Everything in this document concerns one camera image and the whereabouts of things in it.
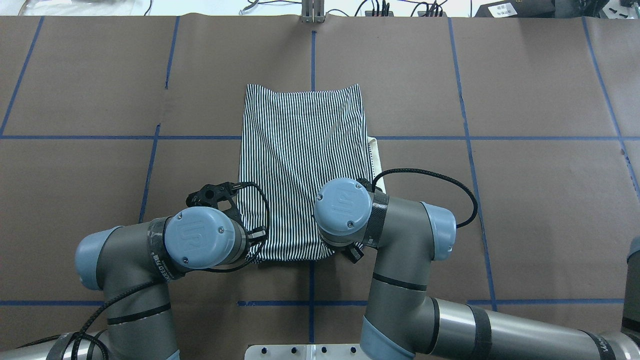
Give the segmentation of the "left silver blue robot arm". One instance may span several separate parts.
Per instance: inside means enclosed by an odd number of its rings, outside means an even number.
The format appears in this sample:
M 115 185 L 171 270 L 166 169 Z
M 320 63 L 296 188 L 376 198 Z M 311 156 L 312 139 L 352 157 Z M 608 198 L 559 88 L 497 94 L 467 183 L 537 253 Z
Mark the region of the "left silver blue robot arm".
M 82 284 L 105 301 L 75 332 L 3 351 L 3 360 L 178 360 L 169 283 L 225 274 L 256 260 L 270 203 L 254 182 L 207 184 L 173 216 L 87 235 L 75 252 Z

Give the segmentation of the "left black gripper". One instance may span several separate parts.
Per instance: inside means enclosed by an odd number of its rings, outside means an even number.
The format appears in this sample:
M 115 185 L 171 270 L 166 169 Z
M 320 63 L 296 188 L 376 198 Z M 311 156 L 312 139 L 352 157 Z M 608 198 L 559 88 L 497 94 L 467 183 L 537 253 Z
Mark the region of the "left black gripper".
M 252 230 L 247 230 L 243 225 L 242 212 L 240 211 L 235 198 L 244 189 L 255 189 L 264 205 L 265 224 L 259 225 Z M 262 188 L 255 182 L 223 182 L 217 185 L 206 184 L 198 191 L 186 196 L 187 207 L 209 207 L 222 211 L 226 216 L 240 224 L 246 234 L 251 237 L 249 245 L 256 251 L 263 250 L 269 239 L 269 200 Z

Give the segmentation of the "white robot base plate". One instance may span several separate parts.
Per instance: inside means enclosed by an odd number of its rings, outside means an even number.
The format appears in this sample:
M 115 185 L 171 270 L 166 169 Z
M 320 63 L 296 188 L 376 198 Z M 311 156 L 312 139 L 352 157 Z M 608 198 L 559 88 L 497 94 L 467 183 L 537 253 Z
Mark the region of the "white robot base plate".
M 247 348 L 245 360 L 369 360 L 357 343 L 256 344 Z

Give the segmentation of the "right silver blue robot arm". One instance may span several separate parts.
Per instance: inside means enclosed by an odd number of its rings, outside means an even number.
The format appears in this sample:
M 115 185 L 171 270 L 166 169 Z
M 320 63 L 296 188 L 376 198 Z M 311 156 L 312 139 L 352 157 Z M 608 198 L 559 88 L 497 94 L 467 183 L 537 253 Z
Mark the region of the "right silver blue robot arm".
M 377 251 L 359 346 L 373 360 L 637 360 L 639 239 L 630 243 L 621 328 L 593 333 L 427 295 L 433 261 L 450 257 L 457 222 L 446 208 L 390 197 L 352 178 L 327 182 L 313 218 L 331 248 Z

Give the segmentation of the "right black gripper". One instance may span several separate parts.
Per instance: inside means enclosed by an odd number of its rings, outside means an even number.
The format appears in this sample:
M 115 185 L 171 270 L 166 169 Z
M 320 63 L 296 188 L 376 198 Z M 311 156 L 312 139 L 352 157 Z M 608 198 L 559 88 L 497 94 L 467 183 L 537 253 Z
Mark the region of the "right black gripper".
M 330 241 L 330 249 L 336 253 L 340 253 L 347 258 L 352 264 L 357 264 L 364 257 L 363 250 L 353 241 Z

